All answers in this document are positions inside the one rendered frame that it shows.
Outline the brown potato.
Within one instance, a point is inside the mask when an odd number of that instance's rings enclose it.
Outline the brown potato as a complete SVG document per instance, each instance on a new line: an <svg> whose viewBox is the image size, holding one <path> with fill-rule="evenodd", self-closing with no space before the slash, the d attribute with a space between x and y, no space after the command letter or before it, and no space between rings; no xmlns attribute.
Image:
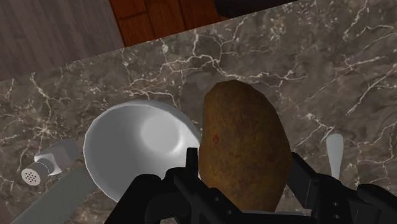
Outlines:
<svg viewBox="0 0 397 224"><path fill-rule="evenodd" d="M251 85L215 84L204 97L201 180L243 211L273 212L292 164L288 138L269 100Z"/></svg>

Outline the white utensil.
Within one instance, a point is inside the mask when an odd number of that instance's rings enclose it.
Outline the white utensil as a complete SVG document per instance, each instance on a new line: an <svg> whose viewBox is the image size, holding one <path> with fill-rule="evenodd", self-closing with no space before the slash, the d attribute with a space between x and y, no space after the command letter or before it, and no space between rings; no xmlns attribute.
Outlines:
<svg viewBox="0 0 397 224"><path fill-rule="evenodd" d="M339 179L344 151L344 138L342 137L342 135L329 135L326 138L326 150L330 163L331 176L335 179Z"/></svg>

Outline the grey salt shaker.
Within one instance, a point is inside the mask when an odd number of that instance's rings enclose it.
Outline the grey salt shaker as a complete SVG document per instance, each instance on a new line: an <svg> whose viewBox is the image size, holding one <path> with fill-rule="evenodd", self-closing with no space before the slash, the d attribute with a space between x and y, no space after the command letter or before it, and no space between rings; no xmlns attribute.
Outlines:
<svg viewBox="0 0 397 224"><path fill-rule="evenodd" d="M80 155L81 151L74 139L57 141L35 155L33 163L21 171L21 177L28 185L38 186L50 176L66 170Z"/></svg>

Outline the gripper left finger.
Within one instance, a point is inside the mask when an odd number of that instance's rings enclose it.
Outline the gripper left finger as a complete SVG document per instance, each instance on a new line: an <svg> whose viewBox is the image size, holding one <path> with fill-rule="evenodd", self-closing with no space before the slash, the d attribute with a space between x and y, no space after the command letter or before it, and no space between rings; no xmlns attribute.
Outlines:
<svg viewBox="0 0 397 224"><path fill-rule="evenodd" d="M134 178L104 224L160 224L181 218L180 224L243 224L248 215L218 189L198 178L198 149L188 148L186 165L165 173Z"/></svg>

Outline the grey flat utensil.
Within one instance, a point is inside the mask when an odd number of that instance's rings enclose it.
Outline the grey flat utensil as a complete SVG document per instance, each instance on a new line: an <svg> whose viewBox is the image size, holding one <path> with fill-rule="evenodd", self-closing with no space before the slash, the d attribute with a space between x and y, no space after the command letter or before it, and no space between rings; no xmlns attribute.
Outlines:
<svg viewBox="0 0 397 224"><path fill-rule="evenodd" d="M85 167L68 172L11 224L64 224L97 186Z"/></svg>

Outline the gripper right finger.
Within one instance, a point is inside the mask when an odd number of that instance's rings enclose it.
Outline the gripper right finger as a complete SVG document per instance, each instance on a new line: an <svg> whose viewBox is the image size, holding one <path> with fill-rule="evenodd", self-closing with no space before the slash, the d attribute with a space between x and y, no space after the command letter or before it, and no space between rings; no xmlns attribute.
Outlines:
<svg viewBox="0 0 397 224"><path fill-rule="evenodd" d="M287 185L301 206L311 210L315 224L397 224L397 196L373 184L356 190L314 171L299 154Z"/></svg>

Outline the white bowl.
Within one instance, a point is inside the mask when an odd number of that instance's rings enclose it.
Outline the white bowl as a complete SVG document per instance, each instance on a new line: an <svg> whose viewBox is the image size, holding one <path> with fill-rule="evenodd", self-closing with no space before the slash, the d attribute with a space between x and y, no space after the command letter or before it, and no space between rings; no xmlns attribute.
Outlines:
<svg viewBox="0 0 397 224"><path fill-rule="evenodd" d="M93 120L83 144L94 183L118 202L140 174L164 178L185 165L186 150L200 145L192 121L170 104L133 100L113 106Z"/></svg>

